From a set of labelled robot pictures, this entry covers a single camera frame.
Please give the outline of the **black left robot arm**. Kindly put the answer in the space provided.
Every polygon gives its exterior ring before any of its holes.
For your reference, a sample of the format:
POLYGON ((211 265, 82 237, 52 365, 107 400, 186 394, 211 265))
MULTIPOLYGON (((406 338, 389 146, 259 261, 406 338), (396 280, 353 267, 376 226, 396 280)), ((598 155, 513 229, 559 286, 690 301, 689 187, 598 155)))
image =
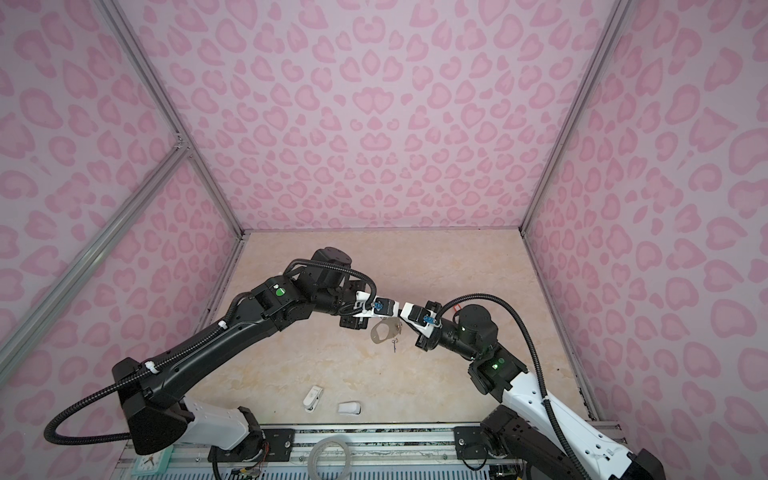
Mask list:
POLYGON ((334 247, 292 261, 281 275, 236 295, 222 318, 154 357, 126 357, 112 369, 120 405, 137 454, 158 453, 180 443, 207 445, 214 460, 251 460, 265 455, 265 435, 246 407, 225 409, 195 401, 189 391, 243 351, 314 313, 344 321, 361 312, 360 291, 375 282, 352 269, 334 247))

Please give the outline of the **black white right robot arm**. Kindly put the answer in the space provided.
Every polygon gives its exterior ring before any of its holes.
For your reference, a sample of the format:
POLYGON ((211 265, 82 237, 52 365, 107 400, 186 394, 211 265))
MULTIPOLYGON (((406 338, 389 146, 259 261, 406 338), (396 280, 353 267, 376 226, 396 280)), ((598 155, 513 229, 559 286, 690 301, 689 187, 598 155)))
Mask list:
POLYGON ((631 451, 574 413, 546 386, 543 368, 530 333, 518 312, 505 300, 476 293, 444 306, 405 304, 401 320, 417 332, 416 345, 436 347, 467 360, 468 375, 482 395, 498 407, 481 423, 494 455, 525 461, 550 479, 663 479, 661 461, 649 451, 631 451), (525 364, 498 339, 498 326, 484 307, 491 302, 509 313, 531 356, 525 364))

